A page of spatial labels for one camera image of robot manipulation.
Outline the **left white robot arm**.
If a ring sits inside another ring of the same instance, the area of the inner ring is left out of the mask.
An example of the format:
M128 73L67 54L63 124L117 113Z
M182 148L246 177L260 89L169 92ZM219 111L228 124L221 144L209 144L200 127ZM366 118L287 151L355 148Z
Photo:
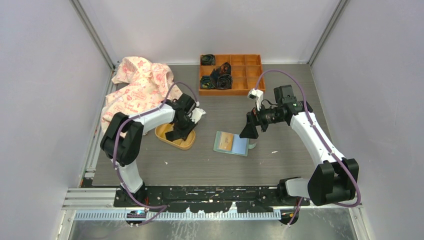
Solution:
M184 93L178 99L162 100L151 110L133 115L122 112L113 115L100 148L115 165L129 203L141 206L147 196L136 162L143 135L159 126L169 125L170 129L164 132L166 141L190 142L191 133L205 114L199 102Z

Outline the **yellow oval tray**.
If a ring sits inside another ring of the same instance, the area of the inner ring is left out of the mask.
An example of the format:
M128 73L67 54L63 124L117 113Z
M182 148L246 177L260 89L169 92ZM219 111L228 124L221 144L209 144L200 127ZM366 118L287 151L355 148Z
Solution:
M173 130L173 127L174 127L173 124L165 123L165 124L162 124L162 125L156 127L155 130L154 130L154 133L160 141L167 143L167 144L169 144L169 145L171 145L175 148L178 148L180 150L190 149L193 146L193 144L196 140L196 132L194 130L192 130L189 133L186 140L177 139L177 140L174 140L174 141L169 141L166 138L166 133L171 132Z

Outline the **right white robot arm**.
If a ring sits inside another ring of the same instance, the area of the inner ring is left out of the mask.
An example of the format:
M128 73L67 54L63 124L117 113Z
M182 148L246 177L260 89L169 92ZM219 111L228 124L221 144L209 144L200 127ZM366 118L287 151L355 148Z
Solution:
M315 166L310 178L280 180L276 193L279 202L288 206L297 197L303 197L316 206L347 206L348 201L357 199L357 161L345 158L332 145L308 102L298 101L291 85L276 87L273 92L276 103L270 107L263 105L264 93L261 90L253 88L248 92L248 98L255 100L255 107L246 114L246 125L240 138L257 139L257 127L265 132L270 124L287 123L300 137Z

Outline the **light green card holder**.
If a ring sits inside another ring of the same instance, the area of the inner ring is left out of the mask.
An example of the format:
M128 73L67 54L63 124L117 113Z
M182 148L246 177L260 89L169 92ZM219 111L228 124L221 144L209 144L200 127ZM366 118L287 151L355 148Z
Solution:
M234 138L233 138L232 150L231 151L219 150L218 141L219 141L221 132L222 131L217 131L215 135L214 146L213 146L213 150L215 152L247 157L249 150L254 149L257 145L257 142L255 139L240 138L238 134L233 133Z

